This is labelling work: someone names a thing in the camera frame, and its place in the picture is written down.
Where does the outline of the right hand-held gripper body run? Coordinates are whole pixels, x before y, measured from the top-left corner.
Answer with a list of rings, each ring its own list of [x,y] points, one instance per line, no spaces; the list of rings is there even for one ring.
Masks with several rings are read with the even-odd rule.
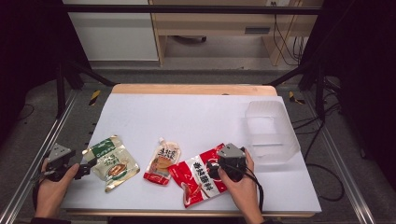
[[[245,149],[229,143],[220,149],[217,154],[219,156],[219,166],[232,181],[239,182],[247,169]]]

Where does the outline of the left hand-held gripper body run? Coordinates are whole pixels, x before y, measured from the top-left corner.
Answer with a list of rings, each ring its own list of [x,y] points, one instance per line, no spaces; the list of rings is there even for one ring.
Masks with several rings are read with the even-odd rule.
[[[69,147],[54,144],[49,152],[46,176],[49,180],[60,181],[70,168],[70,159],[76,155],[76,151]]]

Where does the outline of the red and white seasoning packet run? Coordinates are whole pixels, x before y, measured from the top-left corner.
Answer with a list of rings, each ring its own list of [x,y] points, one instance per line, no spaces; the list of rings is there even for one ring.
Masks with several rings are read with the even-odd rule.
[[[220,144],[208,151],[168,168],[170,175],[183,189],[183,204],[186,208],[220,195],[227,190],[221,180],[208,175],[207,161],[218,163],[217,152],[225,145]]]

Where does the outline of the green and cream food pouch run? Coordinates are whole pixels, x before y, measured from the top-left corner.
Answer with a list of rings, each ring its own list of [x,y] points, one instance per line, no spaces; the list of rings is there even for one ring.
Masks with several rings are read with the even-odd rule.
[[[97,163],[92,171],[106,183],[105,192],[110,192],[140,172],[140,167],[117,135],[82,151],[85,161],[94,158]]]

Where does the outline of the clear plastic container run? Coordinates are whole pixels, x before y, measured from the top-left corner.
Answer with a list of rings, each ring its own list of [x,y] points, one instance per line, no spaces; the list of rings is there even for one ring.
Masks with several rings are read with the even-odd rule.
[[[256,163],[286,163],[300,151],[300,144],[282,101],[252,101],[245,118],[249,151]]]

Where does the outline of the spouted sauce pouch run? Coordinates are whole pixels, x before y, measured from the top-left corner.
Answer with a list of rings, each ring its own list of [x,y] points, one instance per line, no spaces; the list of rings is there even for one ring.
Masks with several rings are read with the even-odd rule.
[[[178,143],[161,137],[143,177],[151,183],[166,186],[171,179],[168,168],[178,162],[180,154]]]

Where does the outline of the person's right hand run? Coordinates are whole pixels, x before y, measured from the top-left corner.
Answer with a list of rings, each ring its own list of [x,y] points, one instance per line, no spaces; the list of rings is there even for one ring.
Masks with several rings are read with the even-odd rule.
[[[253,180],[254,162],[247,150],[245,150],[245,153],[247,172],[240,181],[232,181],[221,167],[218,169],[219,177],[227,190],[231,193],[236,207],[242,213],[252,213],[253,211],[261,213],[257,184]]]

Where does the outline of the person's left hand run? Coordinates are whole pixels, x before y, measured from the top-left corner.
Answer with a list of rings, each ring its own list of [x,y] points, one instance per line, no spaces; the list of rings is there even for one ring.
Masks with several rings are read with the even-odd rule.
[[[63,202],[67,189],[78,172],[79,164],[72,165],[64,177],[58,181],[53,182],[44,179],[40,182],[35,217],[42,218],[57,218],[60,214],[60,206]]]

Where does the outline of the black curtain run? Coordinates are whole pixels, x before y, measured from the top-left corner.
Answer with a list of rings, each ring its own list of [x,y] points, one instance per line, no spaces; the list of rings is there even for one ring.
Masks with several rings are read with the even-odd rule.
[[[324,0],[304,56],[333,26],[321,61],[361,147],[396,190],[396,0]]]
[[[0,145],[10,136],[27,92],[56,78],[64,61],[89,67],[63,0],[0,0]]]

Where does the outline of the white cabinet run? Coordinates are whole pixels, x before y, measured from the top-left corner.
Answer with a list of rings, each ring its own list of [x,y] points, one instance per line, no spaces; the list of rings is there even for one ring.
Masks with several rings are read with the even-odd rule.
[[[149,13],[69,13],[91,62],[157,61]]]

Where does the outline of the light wooden desk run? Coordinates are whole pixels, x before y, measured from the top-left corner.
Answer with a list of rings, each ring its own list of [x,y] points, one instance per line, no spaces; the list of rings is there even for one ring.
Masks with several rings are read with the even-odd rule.
[[[152,6],[238,6],[238,7],[321,7],[324,0],[148,0]],[[171,35],[258,35],[262,38],[270,61],[277,65],[290,49],[293,37],[310,36],[315,15],[265,14],[189,14],[153,13],[154,33],[159,37],[158,52],[163,57],[165,39]]]

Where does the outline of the black frame strut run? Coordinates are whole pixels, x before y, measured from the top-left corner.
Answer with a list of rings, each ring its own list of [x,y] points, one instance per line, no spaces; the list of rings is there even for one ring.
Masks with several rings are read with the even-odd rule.
[[[55,74],[58,102],[58,112],[56,118],[59,118],[66,109],[64,90],[65,81],[68,82],[73,90],[80,90],[84,86],[84,82],[80,75],[85,74],[108,87],[114,87],[116,85],[116,82],[100,76],[99,74],[93,72],[91,68],[84,67],[83,65],[73,61],[64,61],[59,63],[58,67],[56,68]]]
[[[324,73],[320,63],[302,63],[295,69],[289,71],[286,75],[279,77],[268,83],[268,86],[276,87],[288,79],[302,75],[298,87],[301,91],[309,90],[313,84],[316,84],[315,94],[315,111],[320,120],[325,120],[325,111],[323,103],[323,91],[325,87]]]

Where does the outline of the black horizontal frame bar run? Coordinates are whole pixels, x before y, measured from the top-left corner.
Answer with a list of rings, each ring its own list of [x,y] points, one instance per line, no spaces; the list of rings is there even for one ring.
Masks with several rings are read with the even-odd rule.
[[[277,14],[319,15],[321,7],[238,7],[238,6],[149,6],[149,5],[77,5],[60,6],[66,12],[90,13],[203,13],[203,14]]]

